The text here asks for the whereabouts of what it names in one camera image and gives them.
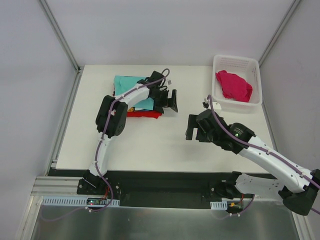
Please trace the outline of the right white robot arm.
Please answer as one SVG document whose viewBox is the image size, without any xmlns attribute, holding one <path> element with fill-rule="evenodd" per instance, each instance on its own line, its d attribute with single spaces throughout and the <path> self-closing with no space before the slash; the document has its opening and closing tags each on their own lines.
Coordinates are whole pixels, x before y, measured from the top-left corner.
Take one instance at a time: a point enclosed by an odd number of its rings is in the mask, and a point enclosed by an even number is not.
<svg viewBox="0 0 320 240">
<path fill-rule="evenodd" d="M 269 148 L 251 129 L 241 123 L 226 124 L 211 109 L 188 117 L 186 140 L 193 138 L 201 143 L 213 143 L 225 151 L 240 155 L 262 167 L 274 179 L 250 177 L 235 172 L 232 179 L 223 184 L 223 193 L 231 199 L 239 194 L 273 196 L 292 212 L 307 216 L 320 189 L 319 169 L 310 170 L 287 159 Z"/>
</svg>

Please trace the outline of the red t shirt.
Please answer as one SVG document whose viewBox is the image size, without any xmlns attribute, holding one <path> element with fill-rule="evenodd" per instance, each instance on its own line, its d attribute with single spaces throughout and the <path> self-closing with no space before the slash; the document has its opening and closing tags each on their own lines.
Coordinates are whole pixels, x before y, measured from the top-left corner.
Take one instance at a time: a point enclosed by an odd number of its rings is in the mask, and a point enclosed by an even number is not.
<svg viewBox="0 0 320 240">
<path fill-rule="evenodd" d="M 127 112 L 127 117 L 129 118 L 154 118 L 158 119 L 163 114 L 158 111 L 131 111 Z"/>
</svg>

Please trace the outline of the white plastic basket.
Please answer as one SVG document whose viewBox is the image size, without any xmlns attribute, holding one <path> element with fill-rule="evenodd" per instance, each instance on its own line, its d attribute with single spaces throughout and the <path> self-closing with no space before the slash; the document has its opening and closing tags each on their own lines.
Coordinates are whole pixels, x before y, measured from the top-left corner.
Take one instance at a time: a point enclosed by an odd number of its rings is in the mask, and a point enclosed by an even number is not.
<svg viewBox="0 0 320 240">
<path fill-rule="evenodd" d="M 212 97 L 224 109 L 250 111 L 260 107 L 263 97 L 258 61 L 248 57 L 215 55 Z"/>
</svg>

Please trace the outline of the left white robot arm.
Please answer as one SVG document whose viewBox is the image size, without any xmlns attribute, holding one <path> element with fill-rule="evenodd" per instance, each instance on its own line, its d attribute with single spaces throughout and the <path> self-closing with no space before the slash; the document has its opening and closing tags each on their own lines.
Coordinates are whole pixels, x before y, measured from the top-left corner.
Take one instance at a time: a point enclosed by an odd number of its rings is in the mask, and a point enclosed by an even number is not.
<svg viewBox="0 0 320 240">
<path fill-rule="evenodd" d="M 88 185 L 90 191 L 99 195 L 105 191 L 107 183 L 105 174 L 108 171 L 108 160 L 112 143 L 123 132 L 126 126 L 128 110 L 141 101 L 152 99 L 155 107 L 163 114 L 169 108 L 178 112 L 177 90 L 168 90 L 168 68 L 162 72 L 153 71 L 151 76 L 140 79 L 124 93 L 106 95 L 100 105 L 95 124 L 101 134 L 98 140 L 94 160 L 83 175 L 83 185 Z"/>
</svg>

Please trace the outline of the teal t shirt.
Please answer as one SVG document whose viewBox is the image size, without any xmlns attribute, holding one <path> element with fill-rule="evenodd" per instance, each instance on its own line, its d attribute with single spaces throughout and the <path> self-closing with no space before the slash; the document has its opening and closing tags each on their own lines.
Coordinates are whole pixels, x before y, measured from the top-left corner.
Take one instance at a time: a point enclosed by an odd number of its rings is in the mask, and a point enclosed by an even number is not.
<svg viewBox="0 0 320 240">
<path fill-rule="evenodd" d="M 145 77 L 116 75 L 114 77 L 114 82 L 113 82 L 114 95 L 115 96 L 121 95 L 129 91 L 131 88 L 133 88 L 136 85 L 138 81 L 142 79 L 145 79 Z M 154 109 L 154 100 L 152 98 L 148 98 L 138 102 L 133 107 L 138 110 L 152 111 Z"/>
</svg>

